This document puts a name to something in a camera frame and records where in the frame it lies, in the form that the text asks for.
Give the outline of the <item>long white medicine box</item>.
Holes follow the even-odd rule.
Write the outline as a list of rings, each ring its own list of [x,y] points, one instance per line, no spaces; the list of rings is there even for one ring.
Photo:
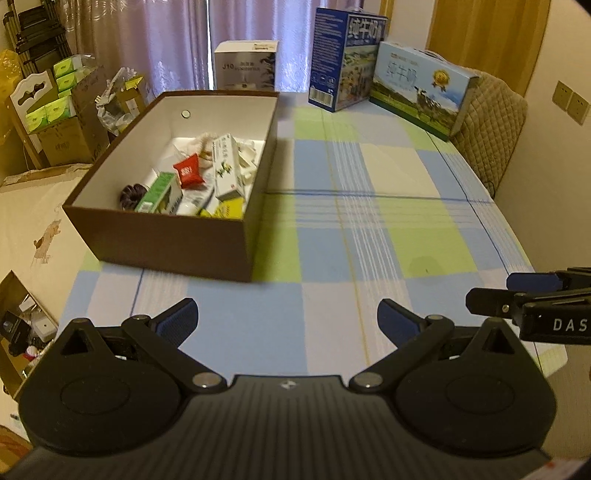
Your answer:
[[[217,137],[213,142],[213,166],[217,199],[226,201],[242,197],[238,144],[229,133]]]

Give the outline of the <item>red snack packet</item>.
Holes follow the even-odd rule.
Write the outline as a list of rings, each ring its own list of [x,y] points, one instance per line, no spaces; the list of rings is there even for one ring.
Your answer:
[[[204,184],[204,177],[199,171],[199,157],[192,154],[184,160],[173,165],[178,175],[179,183],[182,189],[190,189]]]

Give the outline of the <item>double wall socket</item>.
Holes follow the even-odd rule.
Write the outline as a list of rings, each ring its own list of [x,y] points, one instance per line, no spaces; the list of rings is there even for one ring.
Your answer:
[[[590,102],[561,81],[556,84],[552,102],[579,125],[584,124],[590,111]]]

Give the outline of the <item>white knitted cloth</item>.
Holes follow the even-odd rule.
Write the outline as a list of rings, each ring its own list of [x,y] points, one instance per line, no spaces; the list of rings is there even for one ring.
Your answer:
[[[184,139],[174,145],[177,155],[186,158],[193,154],[197,154],[199,159],[211,160],[213,143],[218,137],[217,134],[205,132],[193,139]]]

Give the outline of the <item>white plastic hair claw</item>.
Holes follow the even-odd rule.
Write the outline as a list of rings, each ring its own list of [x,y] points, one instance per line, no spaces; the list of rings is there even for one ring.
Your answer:
[[[236,142],[238,146],[238,164],[240,175],[242,175],[242,182],[245,184],[252,183],[256,177],[256,148],[252,142]]]

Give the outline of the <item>blue milk carton box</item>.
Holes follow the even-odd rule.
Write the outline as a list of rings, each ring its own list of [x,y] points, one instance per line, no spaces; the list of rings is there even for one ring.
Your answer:
[[[363,10],[318,8],[308,102],[338,112],[369,97],[387,23]]]

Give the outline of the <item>yellow plastic bag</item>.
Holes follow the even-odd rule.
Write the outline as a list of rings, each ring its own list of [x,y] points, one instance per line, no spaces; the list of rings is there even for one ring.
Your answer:
[[[6,100],[22,80],[21,62],[16,52],[0,52],[0,145],[4,145],[12,130]]]

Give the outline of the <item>tissue pack cardboard box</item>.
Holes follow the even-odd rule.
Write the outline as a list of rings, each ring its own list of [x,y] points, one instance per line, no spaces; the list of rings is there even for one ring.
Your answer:
[[[95,100],[106,88],[102,66],[76,54],[16,84],[7,106],[13,125],[37,167],[92,163],[109,140]]]

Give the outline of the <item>dark brown velvet scrunchie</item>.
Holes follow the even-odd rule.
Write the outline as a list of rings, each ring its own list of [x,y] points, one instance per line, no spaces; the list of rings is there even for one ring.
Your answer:
[[[147,189],[142,184],[126,185],[119,195],[119,207],[124,211],[134,211],[146,193]]]

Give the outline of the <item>green cow milk box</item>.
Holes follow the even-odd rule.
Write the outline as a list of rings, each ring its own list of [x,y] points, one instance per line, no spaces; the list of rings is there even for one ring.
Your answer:
[[[370,102],[448,141],[459,132],[479,79],[436,53],[383,41]]]

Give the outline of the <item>brown cardboard storage box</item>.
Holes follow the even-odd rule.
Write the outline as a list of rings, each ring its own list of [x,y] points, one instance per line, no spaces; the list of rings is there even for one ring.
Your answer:
[[[63,210],[101,261],[252,279],[280,95],[160,94],[74,188]]]

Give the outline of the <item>white cream tube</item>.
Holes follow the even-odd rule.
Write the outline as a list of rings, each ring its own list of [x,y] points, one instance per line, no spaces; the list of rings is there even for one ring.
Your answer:
[[[183,189],[182,198],[175,214],[180,216],[197,216],[209,203],[212,195],[212,188]]]

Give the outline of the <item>black folding rack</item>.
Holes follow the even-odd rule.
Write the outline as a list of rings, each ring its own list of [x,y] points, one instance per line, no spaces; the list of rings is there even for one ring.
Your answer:
[[[13,0],[7,1],[2,24],[24,77],[51,69],[72,55],[59,6],[58,1],[39,1],[32,8],[18,11]]]

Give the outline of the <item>checkered bed sheet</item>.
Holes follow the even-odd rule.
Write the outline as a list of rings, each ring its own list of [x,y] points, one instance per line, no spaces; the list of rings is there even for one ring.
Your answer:
[[[260,211],[242,220],[120,209],[123,187],[168,170],[199,134],[256,143]],[[475,287],[531,263],[455,147],[373,104],[329,113],[301,94],[168,92],[66,200],[87,246],[61,316],[99,326],[197,301],[183,350],[225,377],[349,378],[393,346],[391,298],[459,325]]]

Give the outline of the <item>yellow green medicine box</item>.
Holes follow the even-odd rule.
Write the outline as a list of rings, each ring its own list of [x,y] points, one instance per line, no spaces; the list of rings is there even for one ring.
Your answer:
[[[229,200],[211,199],[199,212],[201,217],[242,220],[245,201],[242,197]]]

